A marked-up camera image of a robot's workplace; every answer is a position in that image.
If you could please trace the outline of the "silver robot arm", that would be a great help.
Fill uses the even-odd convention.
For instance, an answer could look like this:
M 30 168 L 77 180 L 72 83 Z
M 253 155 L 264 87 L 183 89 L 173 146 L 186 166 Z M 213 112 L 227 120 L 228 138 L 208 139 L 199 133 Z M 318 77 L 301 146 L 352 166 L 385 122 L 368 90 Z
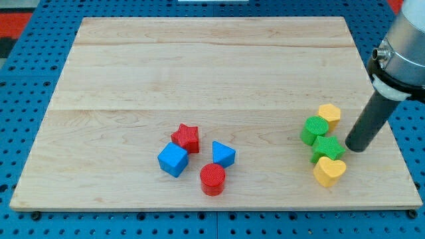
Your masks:
M 393 101 L 424 101 L 424 0 L 406 0 L 367 64 L 374 89 Z

